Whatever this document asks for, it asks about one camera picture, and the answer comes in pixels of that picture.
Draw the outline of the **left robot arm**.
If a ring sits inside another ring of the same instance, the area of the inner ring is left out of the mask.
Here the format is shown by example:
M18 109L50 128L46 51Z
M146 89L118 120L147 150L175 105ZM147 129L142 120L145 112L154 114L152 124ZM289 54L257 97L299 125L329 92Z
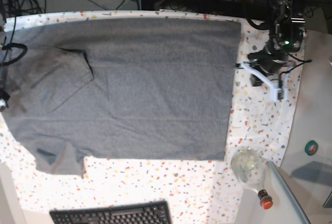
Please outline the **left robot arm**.
M288 64L288 58L300 51L305 38L306 0L265 0L266 20L261 24L253 22L249 11L249 0L242 0L244 16L251 27L267 30L269 39L261 51L248 54L248 65L264 77L278 80L283 87L283 76L291 70L281 69Z

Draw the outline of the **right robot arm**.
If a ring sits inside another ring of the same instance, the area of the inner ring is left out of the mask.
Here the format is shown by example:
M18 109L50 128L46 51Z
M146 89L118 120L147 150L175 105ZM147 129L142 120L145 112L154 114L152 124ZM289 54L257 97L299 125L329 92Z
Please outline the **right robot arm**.
M4 8L4 4L1 0L1 16L2 20L4 21L3 25L1 25L1 36L3 37L3 42L1 43L1 54L3 53L3 56L1 57L1 112L3 112L5 109L8 108L8 101L10 99L10 95L5 91L5 86L6 86L6 79L7 79L7 67L18 62L27 52L27 46L24 44L18 44L18 43L13 43L13 37L16 29L16 23L17 23L17 17L18 11L11 9L10 4L13 3L14 6L19 6L19 0L7 0L8 3L8 12L13 15L14 17L14 24L12 28L12 33L10 40L6 42L6 34L4 31L4 27L6 24L6 10ZM6 59L8 57L9 52L12 50L12 48L18 48L21 49L21 53L14 59L7 61Z

